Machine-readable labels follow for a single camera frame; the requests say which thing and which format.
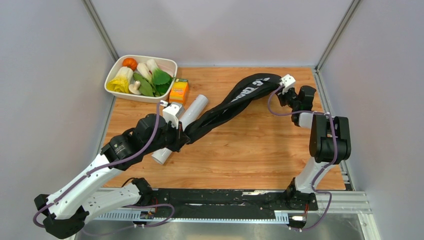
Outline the black racket bag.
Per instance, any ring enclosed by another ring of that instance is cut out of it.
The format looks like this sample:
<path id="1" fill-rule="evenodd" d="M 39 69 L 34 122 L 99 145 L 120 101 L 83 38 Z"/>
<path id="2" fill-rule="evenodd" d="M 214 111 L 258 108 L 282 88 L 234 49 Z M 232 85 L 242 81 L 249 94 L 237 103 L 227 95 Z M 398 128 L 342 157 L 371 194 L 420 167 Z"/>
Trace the black racket bag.
<path id="1" fill-rule="evenodd" d="M 190 123 L 184 133 L 193 144 L 211 130 L 240 114 L 254 100 L 269 95 L 280 87 L 281 76 L 273 73 L 255 73 L 239 81 L 226 98 Z"/>

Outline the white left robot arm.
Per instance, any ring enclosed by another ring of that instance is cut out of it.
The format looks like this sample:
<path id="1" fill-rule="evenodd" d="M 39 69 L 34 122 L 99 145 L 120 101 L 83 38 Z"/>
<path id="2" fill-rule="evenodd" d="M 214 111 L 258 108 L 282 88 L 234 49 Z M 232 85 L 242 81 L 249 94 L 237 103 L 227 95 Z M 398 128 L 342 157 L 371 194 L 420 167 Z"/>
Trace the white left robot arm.
<path id="1" fill-rule="evenodd" d="M 190 138 L 178 118 L 148 114 L 136 127 L 113 137 L 67 185 L 55 193 L 38 195 L 33 223 L 58 239 L 66 239 L 98 216 L 118 208 L 155 208 L 153 190 L 144 178 L 135 178 L 103 195 L 95 193 L 110 179 L 140 163 L 145 155 L 163 148 L 177 152 L 188 142 Z"/>

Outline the white shuttlecock tube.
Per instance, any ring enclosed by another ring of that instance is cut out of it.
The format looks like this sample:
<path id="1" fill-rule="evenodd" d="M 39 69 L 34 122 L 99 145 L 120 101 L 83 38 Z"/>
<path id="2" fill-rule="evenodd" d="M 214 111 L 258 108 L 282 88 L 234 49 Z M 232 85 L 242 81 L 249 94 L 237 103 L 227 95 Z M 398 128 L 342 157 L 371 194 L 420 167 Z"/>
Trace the white shuttlecock tube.
<path id="1" fill-rule="evenodd" d="M 188 109 L 184 110 L 182 115 L 178 118 L 182 123 L 183 130 L 199 117 L 200 113 L 204 110 L 208 102 L 209 100 L 206 96 L 199 94 L 193 103 L 188 107 Z M 163 165 L 171 154 L 172 151 L 165 147 L 155 151 L 152 154 L 152 158 L 157 163 Z"/>

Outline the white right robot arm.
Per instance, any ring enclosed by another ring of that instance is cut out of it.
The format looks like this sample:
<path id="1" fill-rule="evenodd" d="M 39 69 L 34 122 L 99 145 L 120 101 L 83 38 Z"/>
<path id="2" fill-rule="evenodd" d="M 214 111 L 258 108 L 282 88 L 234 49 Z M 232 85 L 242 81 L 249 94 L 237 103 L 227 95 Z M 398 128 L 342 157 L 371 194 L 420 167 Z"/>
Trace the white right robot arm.
<path id="1" fill-rule="evenodd" d="M 351 153 L 348 119 L 312 111 L 315 93 L 311 86 L 302 86 L 296 93 L 294 87 L 284 85 L 276 94 L 282 107 L 292 109 L 289 115 L 294 125 L 310 129 L 310 159 L 287 187 L 285 195 L 286 205 L 291 209 L 300 208 L 306 201 L 304 194 L 315 193 L 316 185 L 327 172 Z"/>

